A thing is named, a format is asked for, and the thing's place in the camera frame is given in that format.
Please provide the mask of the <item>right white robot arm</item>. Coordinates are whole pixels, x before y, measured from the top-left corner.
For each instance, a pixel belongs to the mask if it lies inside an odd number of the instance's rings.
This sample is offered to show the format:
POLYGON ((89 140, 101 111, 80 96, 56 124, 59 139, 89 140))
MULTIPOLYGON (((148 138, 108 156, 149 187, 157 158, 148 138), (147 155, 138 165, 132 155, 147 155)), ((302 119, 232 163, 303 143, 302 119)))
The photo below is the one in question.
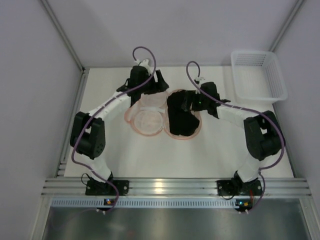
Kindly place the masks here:
POLYGON ((235 106, 227 99, 220 99, 213 82, 203 83, 197 90, 183 90, 178 109, 187 113, 206 111, 214 118, 244 130, 248 154, 243 165, 234 174, 242 183, 258 178, 263 169, 263 160, 278 152, 281 152, 281 156, 284 154, 285 139, 275 114, 270 110, 259 112, 235 106))

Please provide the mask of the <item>peach floral mesh laundry bag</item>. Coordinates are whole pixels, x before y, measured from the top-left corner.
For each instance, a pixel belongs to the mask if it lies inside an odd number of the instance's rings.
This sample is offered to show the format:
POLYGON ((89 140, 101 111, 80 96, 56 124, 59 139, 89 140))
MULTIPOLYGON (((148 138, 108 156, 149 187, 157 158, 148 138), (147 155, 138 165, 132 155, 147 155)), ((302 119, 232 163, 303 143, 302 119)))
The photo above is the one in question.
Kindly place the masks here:
POLYGON ((199 124, 190 124, 186 135, 175 134, 170 131, 170 120, 168 113, 167 99, 172 94, 179 92, 160 92, 150 95, 142 95, 132 107, 126 110, 124 120, 131 125, 131 128, 138 134, 154 137, 165 131, 171 138, 176 140, 189 140, 194 138, 201 130, 202 119, 199 112, 191 111, 191 116, 199 121, 199 124))

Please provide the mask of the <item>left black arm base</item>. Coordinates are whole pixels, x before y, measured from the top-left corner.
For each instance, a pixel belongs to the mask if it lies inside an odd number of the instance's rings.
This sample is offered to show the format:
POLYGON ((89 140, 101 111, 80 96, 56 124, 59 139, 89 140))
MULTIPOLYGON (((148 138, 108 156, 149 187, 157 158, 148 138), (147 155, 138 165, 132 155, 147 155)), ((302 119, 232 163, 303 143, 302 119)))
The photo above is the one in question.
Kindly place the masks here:
MULTIPOLYGON (((128 180, 113 180, 111 182, 120 196, 125 196, 129 192, 130 182, 128 180)), ((85 195, 86 196, 116 196, 117 192, 114 187, 108 183, 103 183, 90 179, 85 184, 85 195)))

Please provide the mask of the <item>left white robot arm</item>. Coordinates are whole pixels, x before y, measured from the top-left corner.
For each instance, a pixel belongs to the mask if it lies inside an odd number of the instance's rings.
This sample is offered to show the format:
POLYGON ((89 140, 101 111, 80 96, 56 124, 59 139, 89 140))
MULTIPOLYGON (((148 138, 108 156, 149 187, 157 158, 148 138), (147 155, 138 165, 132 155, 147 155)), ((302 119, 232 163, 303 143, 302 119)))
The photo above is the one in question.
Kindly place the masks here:
POLYGON ((71 160, 90 170, 91 178, 100 183, 112 181, 103 152, 106 146, 105 125, 125 109, 132 107, 142 95, 165 92, 169 85, 161 71, 145 65, 135 65, 129 78, 106 102, 89 112, 79 111, 73 120, 69 144, 73 148, 71 160))

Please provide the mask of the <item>black bra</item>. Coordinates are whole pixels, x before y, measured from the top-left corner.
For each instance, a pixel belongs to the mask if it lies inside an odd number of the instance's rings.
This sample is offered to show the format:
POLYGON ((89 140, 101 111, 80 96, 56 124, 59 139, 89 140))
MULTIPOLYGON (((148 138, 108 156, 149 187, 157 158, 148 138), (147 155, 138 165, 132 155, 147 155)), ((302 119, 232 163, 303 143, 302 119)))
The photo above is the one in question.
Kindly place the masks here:
POLYGON ((200 125, 200 120, 191 113, 181 109, 183 92, 178 90, 167 98, 167 114, 169 121, 169 132, 175 136, 190 137, 200 125))

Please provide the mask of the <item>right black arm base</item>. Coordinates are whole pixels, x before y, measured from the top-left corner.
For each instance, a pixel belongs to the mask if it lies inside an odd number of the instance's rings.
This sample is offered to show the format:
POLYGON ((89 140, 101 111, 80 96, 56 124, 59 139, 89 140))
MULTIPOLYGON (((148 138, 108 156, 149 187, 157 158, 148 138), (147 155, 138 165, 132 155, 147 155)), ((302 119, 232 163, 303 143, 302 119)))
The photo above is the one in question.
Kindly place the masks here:
POLYGON ((260 196, 263 191, 261 182, 256 179, 250 182, 242 182, 240 179, 218 180, 217 190, 219 196, 260 196))

